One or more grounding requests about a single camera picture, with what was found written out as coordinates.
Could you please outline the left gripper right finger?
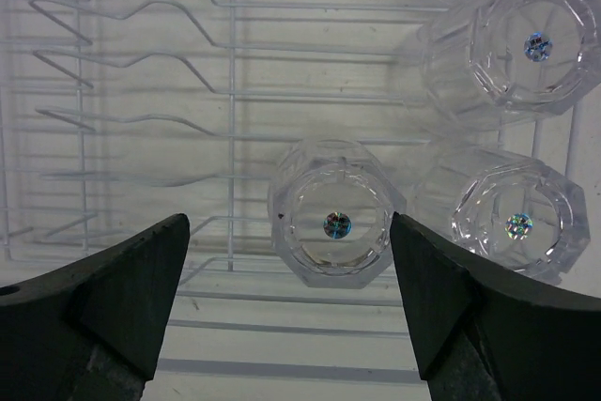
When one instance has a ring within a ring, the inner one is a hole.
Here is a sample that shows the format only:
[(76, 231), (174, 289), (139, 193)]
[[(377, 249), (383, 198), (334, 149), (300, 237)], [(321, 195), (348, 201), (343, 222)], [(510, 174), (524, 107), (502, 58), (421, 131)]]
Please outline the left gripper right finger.
[(598, 298), (508, 270), (405, 214), (394, 214), (390, 237), (432, 399), (599, 399)]

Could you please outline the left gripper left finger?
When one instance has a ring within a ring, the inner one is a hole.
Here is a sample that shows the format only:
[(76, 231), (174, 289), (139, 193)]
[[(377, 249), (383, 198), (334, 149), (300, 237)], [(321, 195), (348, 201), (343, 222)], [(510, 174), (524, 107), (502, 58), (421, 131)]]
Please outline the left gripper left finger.
[(2, 399), (141, 399), (155, 376), (189, 241), (189, 219), (179, 213), (2, 287)]

